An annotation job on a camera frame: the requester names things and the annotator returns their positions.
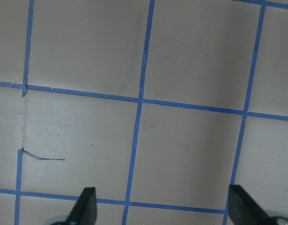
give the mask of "thin black thread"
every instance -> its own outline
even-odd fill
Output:
[[[38,160],[63,160],[63,161],[65,160],[65,159],[63,159],[63,158],[41,158],[41,157],[36,156],[36,155],[34,155],[34,154],[32,154],[32,153],[30,153],[30,152],[28,152],[28,151],[25,151],[24,148],[22,148],[21,151],[22,151],[23,153],[25,153],[25,154],[27,154],[27,155],[35,158],[35,159],[38,159]]]

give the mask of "floor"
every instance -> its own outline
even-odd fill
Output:
[[[42,158],[25,154],[21,148]],[[0,225],[288,215],[288,0],[0,1]]]

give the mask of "blue tape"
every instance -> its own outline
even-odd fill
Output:
[[[19,225],[21,177],[22,177],[22,151],[18,150],[14,225]]]
[[[144,99],[143,103],[163,105],[163,106],[172,106],[172,107],[180,107],[180,108],[184,108],[184,109],[197,109],[197,110],[211,111],[211,112],[217,112],[217,113],[231,113],[231,114],[236,114],[236,115],[242,115],[243,114],[242,110],[225,109],[225,108],[219,108],[219,107],[193,105],[193,104],[178,103],[178,102],[167,102],[167,101],[160,101],[160,100]]]
[[[279,116],[279,115],[272,115],[272,114],[265,114],[265,113],[258,113],[258,112],[248,112],[248,116],[272,119],[272,120],[288,121],[288,116]]]
[[[127,223],[128,209],[130,205],[130,196],[131,196],[131,188],[132,188],[132,183],[133,183],[135,157],[136,157],[138,135],[139,135],[139,128],[140,128],[140,117],[141,117],[142,105],[143,105],[142,101],[144,98],[145,76],[146,76],[146,68],[147,68],[147,61],[148,61],[148,51],[149,51],[149,42],[150,42],[150,35],[151,35],[151,28],[152,28],[154,3],[155,3],[155,0],[150,0],[148,18],[147,18],[147,26],[146,26],[146,34],[145,34],[143,59],[142,59],[142,68],[140,72],[139,99],[138,99],[136,118],[134,122],[133,144],[132,144],[131,157],[130,157],[130,166],[129,166],[126,197],[125,197],[125,210],[123,212],[122,225],[126,225]]]
[[[272,1],[267,1],[266,6],[274,7],[274,8],[288,9],[287,4],[282,4],[282,3],[272,2]]]
[[[101,198],[97,198],[97,203],[111,204],[111,205],[125,205],[125,201],[101,199]]]
[[[36,192],[21,192],[21,196],[30,196],[30,197],[38,197],[38,198],[51,198],[51,199],[60,199],[60,200],[72,200],[72,201],[78,200],[78,197],[76,197],[76,196],[53,195],[53,194],[36,193]]]
[[[251,3],[251,4],[256,4],[256,5],[262,4],[262,0],[233,0],[233,1]],[[277,3],[277,2],[273,2],[273,1],[266,1],[265,4],[267,7],[288,9],[288,4],[282,4],[282,3]]]
[[[27,75],[28,75],[29,62],[30,62],[30,46],[31,46],[31,32],[32,32],[34,3],[35,3],[35,0],[30,0],[29,7],[28,7],[22,97],[25,97],[27,93]]]
[[[92,98],[103,98],[103,99],[126,101],[126,102],[138,102],[138,99],[136,97],[107,95],[107,94],[86,92],[86,91],[80,91],[80,90],[50,88],[50,87],[43,87],[43,86],[36,86],[36,85],[27,85],[27,87],[29,90],[45,91],[45,92],[60,93],[60,94],[67,94],[67,95],[77,95],[77,96],[92,97]]]
[[[250,98],[251,98],[252,85],[253,85],[256,61],[257,61],[257,56],[258,56],[262,24],[263,24],[264,16],[265,16],[265,9],[266,9],[265,3],[266,3],[266,0],[264,0],[264,3],[260,7],[256,38],[255,38],[255,44],[254,44],[254,50],[253,50],[253,57],[252,57],[252,63],[251,63],[251,68],[250,68],[250,76],[249,76],[247,94],[246,94],[245,105],[244,105],[244,112],[248,112]]]
[[[204,208],[185,207],[185,206],[176,206],[176,205],[151,204],[151,203],[141,203],[141,202],[131,202],[130,205],[136,206],[136,207],[146,207],[146,208],[165,209],[165,210],[180,210],[180,211],[216,213],[216,214],[224,213],[224,210],[204,209]]]
[[[21,192],[21,196],[51,198],[51,199],[70,200],[70,201],[77,201],[79,198],[77,196],[54,195],[54,194],[45,194],[45,193],[37,193],[37,192]],[[97,203],[112,204],[112,205],[125,205],[125,201],[101,199],[101,198],[97,198]]]
[[[7,190],[7,189],[0,189],[0,194],[15,195],[16,191]]]
[[[0,81],[0,87],[22,89],[22,88],[23,88],[23,85],[22,85],[22,84],[18,84],[18,83],[11,83],[11,82],[2,82],[2,81]]]
[[[259,13],[259,18],[258,18],[257,32],[256,32],[256,37],[255,37],[254,51],[253,51],[253,57],[252,57],[252,62],[251,62],[251,69],[250,69],[246,99],[245,99],[245,104],[244,104],[243,118],[242,118],[242,123],[241,123],[240,131],[239,131],[239,135],[238,135],[238,140],[237,140],[236,153],[235,153],[234,163],[233,163],[233,167],[232,167],[230,184],[234,184],[235,179],[236,179],[236,172],[237,172],[237,166],[238,166],[238,161],[239,161],[239,157],[240,157],[243,137],[244,137],[246,118],[248,116],[248,108],[249,108],[249,102],[250,102],[250,98],[251,98],[252,85],[253,85],[255,67],[256,67],[257,56],[258,56],[258,49],[259,49],[259,43],[260,43],[260,37],[261,37],[262,24],[263,24],[263,20],[264,20],[264,16],[265,16],[265,9],[266,9],[266,0],[263,0],[261,7],[260,7],[260,13]],[[224,212],[222,225],[226,225],[227,219],[228,219],[228,199],[226,200],[225,212]]]
[[[262,3],[262,0],[233,0],[233,1],[251,3],[251,4],[256,4],[256,5],[261,5]]]

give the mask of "blue grid line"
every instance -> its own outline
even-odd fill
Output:
[[[260,43],[260,37],[261,37],[262,24],[263,24],[263,20],[264,20],[264,16],[265,16],[265,9],[266,9],[266,0],[263,0],[261,7],[260,7],[260,12],[259,12],[258,25],[257,25],[254,50],[253,50],[253,56],[252,56],[252,62],[251,62],[251,69],[250,69],[246,99],[245,99],[245,104],[244,104],[244,112],[242,115],[243,118],[242,118],[241,127],[240,127],[240,131],[239,131],[239,135],[238,135],[238,141],[237,141],[237,146],[236,146],[234,163],[233,163],[233,167],[232,167],[230,184],[234,184],[235,179],[236,179],[236,171],[237,171],[238,161],[239,161],[243,137],[244,137],[246,119],[248,116],[248,108],[249,108],[249,102],[250,102],[250,98],[251,98],[252,85],[253,85],[255,67],[256,67],[257,56],[258,56],[258,49],[259,49],[259,43]],[[226,200],[225,212],[224,212],[222,225],[226,225],[227,219],[228,219],[228,199]]]
[[[231,113],[231,114],[236,114],[236,115],[242,115],[243,114],[242,110],[226,109],[226,108],[194,105],[194,104],[186,104],[186,103],[178,103],[178,102],[169,102],[169,101],[161,101],[161,100],[144,99],[143,103],[163,105],[163,106],[172,106],[172,107],[180,107],[180,108],[184,108],[184,109],[197,109],[197,110],[204,110],[204,111],[211,111],[211,112],[218,112],[218,113]]]
[[[153,208],[153,209],[180,210],[180,211],[216,213],[216,214],[223,214],[224,213],[224,210],[176,206],[176,205],[152,204],[152,203],[142,203],[142,202],[131,202],[130,205],[136,206],[136,207]]]
[[[17,159],[17,177],[16,177],[16,201],[15,201],[15,219],[14,225],[19,225],[20,216],[20,195],[21,195],[21,177],[22,177],[22,151],[18,150]]]
[[[250,4],[256,4],[256,5],[262,4],[262,0],[233,0],[233,1],[245,2],[245,3],[250,3]],[[288,4],[283,4],[283,3],[273,2],[273,1],[266,1],[266,6],[288,10]]]
[[[272,2],[272,1],[267,1],[266,6],[274,7],[274,8],[288,9],[287,4],[282,4],[282,3]]]
[[[67,94],[67,95],[77,95],[77,96],[92,97],[92,98],[103,98],[103,99],[126,101],[126,102],[138,102],[138,98],[136,97],[108,95],[108,94],[102,94],[102,93],[86,92],[86,91],[80,91],[80,90],[68,90],[68,89],[62,89],[62,88],[51,88],[51,87],[43,87],[43,86],[36,86],[36,85],[27,85],[27,87],[29,90],[53,92],[53,93],[60,93],[60,94]]]
[[[16,195],[16,191],[8,190],[8,189],[0,189],[0,194]],[[70,200],[70,201],[77,201],[78,200],[77,196],[53,195],[53,194],[44,194],[44,193],[36,193],[36,192],[21,192],[21,196],[50,198],[50,199],[58,199],[58,200]],[[100,199],[100,198],[97,198],[97,203],[113,204],[113,205],[125,205],[125,201],[110,200],[110,199]],[[143,207],[143,208],[152,208],[152,209],[165,209],[165,210],[179,210],[179,211],[190,211],[190,212],[214,213],[214,214],[224,214],[224,211],[225,211],[225,210],[208,209],[208,208],[196,208],[196,207],[187,207],[187,206],[143,203],[143,202],[130,202],[130,206]]]
[[[135,118],[135,122],[134,122],[133,143],[132,143],[132,150],[131,150],[131,157],[130,157],[130,166],[129,166],[129,173],[128,173],[127,188],[126,188],[125,210],[124,210],[123,216],[122,216],[122,225],[126,225],[126,223],[127,223],[128,209],[129,209],[129,205],[130,205],[135,157],[136,157],[136,150],[137,150],[137,145],[138,145],[138,135],[139,135],[139,128],[140,128],[140,117],[141,117],[143,98],[144,98],[145,75],[146,75],[146,68],[147,68],[147,60],[148,60],[149,42],[150,42],[150,35],[151,35],[151,28],[152,28],[154,3],[155,3],[155,0],[150,0],[148,18],[147,18],[147,26],[146,26],[146,34],[145,34],[143,59],[142,59],[142,68],[141,68],[141,72],[140,72],[139,99],[138,99],[136,118]]]
[[[0,81],[0,87],[22,89],[23,85],[22,84],[18,84],[18,83]]]
[[[280,116],[280,115],[265,114],[265,113],[258,113],[258,112],[248,112],[248,116],[265,118],[265,119],[272,119],[272,120],[288,121],[288,116]]]
[[[54,194],[45,194],[45,193],[37,193],[37,192],[21,192],[21,196],[51,198],[51,199],[70,200],[70,201],[77,201],[79,198],[77,196],[54,195]],[[125,205],[124,201],[101,199],[101,198],[97,198],[97,203],[112,204],[112,205]]]
[[[136,102],[136,103],[139,101],[139,99],[136,97],[109,95],[109,94],[86,92],[86,91],[80,91],[80,90],[51,88],[51,87],[29,85],[29,84],[27,86],[28,86],[29,90],[36,90],[36,91],[43,91],[43,92],[59,93],[59,94],[66,94],[66,95],[76,95],[76,96],[84,96],[84,97],[91,97],[91,98],[102,98],[102,99],[126,101],[126,102]],[[22,84],[11,83],[11,82],[1,82],[0,81],[0,87],[22,89]],[[169,102],[169,101],[162,101],[162,100],[148,100],[148,99],[143,99],[142,103],[162,105],[162,106],[168,106],[168,107],[180,107],[180,108],[184,108],[184,109],[195,109],[195,110],[210,111],[210,112],[217,112],[217,113],[243,115],[242,110],[226,109],[226,108],[212,107],[212,106],[206,106],[206,105],[194,105],[194,104],[187,104],[187,103]],[[272,120],[288,121],[288,116],[259,113],[259,112],[248,112],[247,116],[272,119]]]
[[[0,189],[0,194],[15,195],[16,191],[8,189]]]
[[[29,6],[28,6],[22,97],[24,97],[27,93],[27,75],[28,75],[29,62],[30,62],[30,45],[31,45],[31,31],[32,31],[34,3],[35,3],[35,0],[30,0]]]

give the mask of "beige floor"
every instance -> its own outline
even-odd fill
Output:
[[[265,9],[242,145],[260,5],[155,0],[141,111],[148,0],[35,0],[33,86],[22,98],[1,86],[22,84],[28,10],[28,0],[0,1],[0,225],[14,223],[16,196],[1,192],[16,190],[21,147],[65,161],[23,154],[20,191],[78,196],[95,186],[110,200],[98,204],[97,225],[122,224],[132,149],[127,225],[222,224],[237,149],[235,183],[288,215],[287,9]],[[106,95],[81,96],[92,92]],[[44,224],[74,203],[21,196],[15,225]]]

